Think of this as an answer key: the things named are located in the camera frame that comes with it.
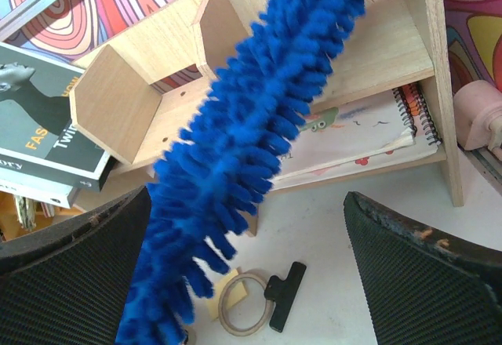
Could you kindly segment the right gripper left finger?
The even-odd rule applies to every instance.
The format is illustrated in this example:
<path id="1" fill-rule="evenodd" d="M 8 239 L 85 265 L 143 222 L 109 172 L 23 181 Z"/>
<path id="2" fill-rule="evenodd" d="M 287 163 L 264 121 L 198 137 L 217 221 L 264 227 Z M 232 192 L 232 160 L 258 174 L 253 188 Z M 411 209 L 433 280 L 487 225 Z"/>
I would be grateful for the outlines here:
<path id="1" fill-rule="evenodd" d="M 151 209 L 144 187 L 1 244 L 3 344 L 113 344 Z"/>

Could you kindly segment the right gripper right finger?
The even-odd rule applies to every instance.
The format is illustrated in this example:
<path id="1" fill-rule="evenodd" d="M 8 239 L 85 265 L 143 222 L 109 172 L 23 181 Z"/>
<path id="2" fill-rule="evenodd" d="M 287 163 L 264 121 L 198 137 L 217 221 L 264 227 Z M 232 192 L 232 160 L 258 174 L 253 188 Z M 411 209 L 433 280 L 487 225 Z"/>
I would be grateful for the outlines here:
<path id="1" fill-rule="evenodd" d="M 379 344 L 499 344 L 501 253 L 352 191 L 344 219 Z"/>

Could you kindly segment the blue microfiber duster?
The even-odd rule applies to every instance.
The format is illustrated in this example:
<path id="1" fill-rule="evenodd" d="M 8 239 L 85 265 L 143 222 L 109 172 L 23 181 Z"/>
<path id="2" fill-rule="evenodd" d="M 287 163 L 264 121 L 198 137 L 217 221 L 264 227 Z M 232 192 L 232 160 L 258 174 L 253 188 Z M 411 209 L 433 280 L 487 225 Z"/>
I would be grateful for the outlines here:
<path id="1" fill-rule="evenodd" d="M 219 69 L 198 113 L 157 160 L 151 214 L 118 344 L 178 344 L 195 319 L 192 297 L 210 298 L 199 266 L 227 274 L 228 233 L 271 189 L 312 100 L 332 74 L 364 0 L 269 0 L 252 34 Z"/>

